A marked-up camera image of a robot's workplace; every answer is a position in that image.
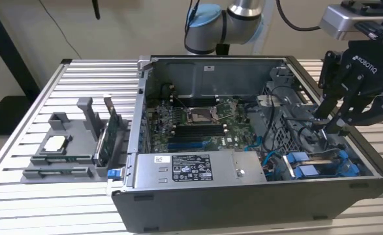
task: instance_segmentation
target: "robotiq logo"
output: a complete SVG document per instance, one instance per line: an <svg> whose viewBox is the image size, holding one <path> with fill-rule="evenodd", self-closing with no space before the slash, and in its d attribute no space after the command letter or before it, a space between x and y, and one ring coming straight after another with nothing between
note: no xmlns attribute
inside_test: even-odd
<svg viewBox="0 0 383 235"><path fill-rule="evenodd" d="M373 74L376 73L376 67L373 67L373 65L371 65L369 62L360 58L357 55L352 57L352 60L357 60Z"/></svg>

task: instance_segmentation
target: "blue tab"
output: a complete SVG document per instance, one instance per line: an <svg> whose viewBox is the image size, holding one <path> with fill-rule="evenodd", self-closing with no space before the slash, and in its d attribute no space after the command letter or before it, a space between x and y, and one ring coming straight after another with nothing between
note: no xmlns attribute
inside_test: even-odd
<svg viewBox="0 0 383 235"><path fill-rule="evenodd" d="M120 179L121 177L121 171L120 169L110 169L106 171L106 179Z"/></svg>

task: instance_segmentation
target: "metal slotted surface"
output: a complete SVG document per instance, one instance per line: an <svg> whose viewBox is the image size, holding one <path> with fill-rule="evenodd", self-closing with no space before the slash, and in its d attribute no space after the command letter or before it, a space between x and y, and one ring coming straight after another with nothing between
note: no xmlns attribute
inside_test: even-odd
<svg viewBox="0 0 383 235"><path fill-rule="evenodd" d="M300 63L317 80L321 62L300 60ZM136 61L74 60L69 66L60 66L0 152L0 235L129 234L105 196L105 183L22 185L18 181L21 170L29 164L29 156L36 152L49 129L49 114L64 111L69 119L82 119L76 101L81 96L92 96L94 111L100 112L101 118L108 118L101 97L110 94L117 112L130 119L136 85ZM383 123L359 127L359 130L383 156ZM383 195L355 203L332 221L169 234L383 234Z"/></svg>

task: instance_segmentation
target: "black pole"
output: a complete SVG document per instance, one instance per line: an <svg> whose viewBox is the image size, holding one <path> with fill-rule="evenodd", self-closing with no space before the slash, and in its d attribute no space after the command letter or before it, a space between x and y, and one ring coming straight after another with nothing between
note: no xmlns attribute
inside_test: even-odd
<svg viewBox="0 0 383 235"><path fill-rule="evenodd" d="M216 55L229 55L230 44L216 44Z"/></svg>
<svg viewBox="0 0 383 235"><path fill-rule="evenodd" d="M38 96L40 90L20 53L8 36L0 21L0 57L13 75L17 84L25 94L24 96L6 96L0 101L0 135L9 135L21 118L24 117L30 104Z"/></svg>
<svg viewBox="0 0 383 235"><path fill-rule="evenodd" d="M8 36L4 26L0 21L0 57L21 87L24 94L30 103L34 102L40 93L37 84L29 73L26 65L21 59L20 53L14 44Z"/></svg>

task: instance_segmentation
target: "warning label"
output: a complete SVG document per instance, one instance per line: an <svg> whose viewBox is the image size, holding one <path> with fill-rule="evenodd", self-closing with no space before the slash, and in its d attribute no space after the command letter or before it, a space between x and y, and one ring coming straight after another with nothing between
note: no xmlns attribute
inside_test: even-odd
<svg viewBox="0 0 383 235"><path fill-rule="evenodd" d="M172 180L174 182L212 180L209 155L172 156Z"/></svg>

